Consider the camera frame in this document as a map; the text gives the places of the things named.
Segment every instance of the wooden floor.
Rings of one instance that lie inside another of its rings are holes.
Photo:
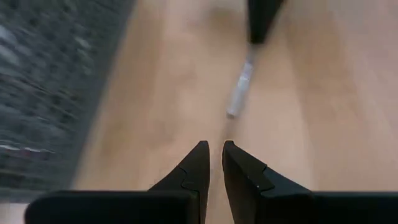
[[[395,0],[287,1],[230,121],[245,1],[138,0],[76,187],[148,189],[208,140],[207,223],[232,223],[221,148],[233,139],[310,189],[398,190],[397,13]]]

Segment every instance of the chair leg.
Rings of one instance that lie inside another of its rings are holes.
[[[248,29],[251,44],[264,43],[272,21],[284,0],[248,0]]]

